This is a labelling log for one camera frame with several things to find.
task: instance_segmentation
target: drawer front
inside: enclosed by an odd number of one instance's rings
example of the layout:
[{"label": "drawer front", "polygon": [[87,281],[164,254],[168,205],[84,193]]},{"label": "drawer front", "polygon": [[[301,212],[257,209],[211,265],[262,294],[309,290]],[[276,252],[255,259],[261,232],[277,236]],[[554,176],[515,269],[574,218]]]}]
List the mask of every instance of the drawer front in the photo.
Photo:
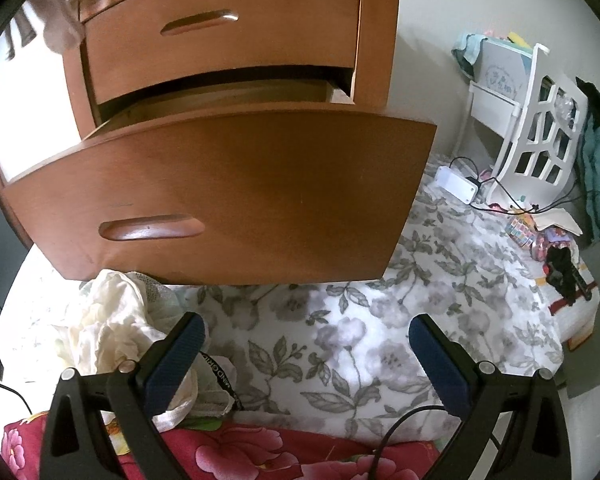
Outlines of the drawer front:
[{"label": "drawer front", "polygon": [[100,104],[232,68],[353,68],[360,0],[125,0],[86,23]]},{"label": "drawer front", "polygon": [[5,191],[67,279],[365,280],[384,273],[434,133],[350,105],[189,112],[86,141]]}]

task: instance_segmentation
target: teal towel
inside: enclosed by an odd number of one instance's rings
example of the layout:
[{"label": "teal towel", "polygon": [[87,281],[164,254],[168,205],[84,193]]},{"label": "teal towel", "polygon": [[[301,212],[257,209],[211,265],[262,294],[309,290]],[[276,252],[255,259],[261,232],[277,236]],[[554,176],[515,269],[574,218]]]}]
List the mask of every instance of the teal towel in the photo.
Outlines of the teal towel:
[{"label": "teal towel", "polygon": [[600,126],[594,127],[591,113],[580,137],[577,160],[580,175],[584,176],[586,209],[591,218],[593,241],[596,242],[600,240]]},{"label": "teal towel", "polygon": [[471,80],[474,80],[474,64],[478,61],[482,42],[486,39],[483,34],[463,32],[451,48],[451,54],[456,58],[460,70]]}]

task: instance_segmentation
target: red floral blanket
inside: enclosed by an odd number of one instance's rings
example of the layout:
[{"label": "red floral blanket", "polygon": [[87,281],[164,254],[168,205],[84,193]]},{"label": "red floral blanket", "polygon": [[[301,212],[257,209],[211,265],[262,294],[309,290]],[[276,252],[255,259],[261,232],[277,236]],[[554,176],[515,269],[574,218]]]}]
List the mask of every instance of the red floral blanket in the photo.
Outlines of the red floral blanket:
[{"label": "red floral blanket", "polygon": [[[4,428],[1,454],[18,480],[39,478],[45,423],[43,414]],[[352,440],[229,422],[215,431],[176,429],[161,435],[196,480],[366,480],[373,459],[372,449]],[[437,457],[430,442],[388,446],[376,478],[419,480]],[[118,458],[129,480],[144,480],[131,453]]]}]

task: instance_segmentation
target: wooden furniture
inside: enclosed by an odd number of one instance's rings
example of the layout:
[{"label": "wooden furniture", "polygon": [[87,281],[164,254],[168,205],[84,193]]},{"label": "wooden furniture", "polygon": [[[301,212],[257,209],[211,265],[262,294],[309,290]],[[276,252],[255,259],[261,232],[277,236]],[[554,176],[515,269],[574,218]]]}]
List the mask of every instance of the wooden furniture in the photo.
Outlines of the wooden furniture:
[{"label": "wooden furniture", "polygon": [[386,105],[398,0],[70,3],[86,28],[80,48],[64,54],[82,138],[164,85],[173,91],[275,78],[281,68],[291,78],[306,77],[291,69],[323,70],[355,104]]},{"label": "wooden furniture", "polygon": [[165,283],[382,276],[435,127],[351,105],[172,113],[83,141],[5,194],[63,277]]},{"label": "wooden furniture", "polygon": [[382,276],[435,131],[380,114],[398,0],[70,2],[83,141],[4,189],[62,276]]}]

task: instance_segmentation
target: floral bedsheet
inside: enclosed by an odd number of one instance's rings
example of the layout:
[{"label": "floral bedsheet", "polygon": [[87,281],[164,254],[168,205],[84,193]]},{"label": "floral bedsheet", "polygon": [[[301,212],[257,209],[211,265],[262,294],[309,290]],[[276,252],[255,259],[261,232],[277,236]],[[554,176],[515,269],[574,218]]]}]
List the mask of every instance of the floral bedsheet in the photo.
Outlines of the floral bedsheet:
[{"label": "floral bedsheet", "polygon": [[[377,442],[407,410],[439,402],[408,341],[410,320],[423,312],[503,372],[558,369],[554,320],[522,250],[504,234],[506,218],[434,186],[447,163],[435,155],[427,163],[381,280],[177,288],[208,323],[210,353],[238,370],[246,411],[236,422]],[[440,438],[457,423],[420,413],[394,440]]]}]

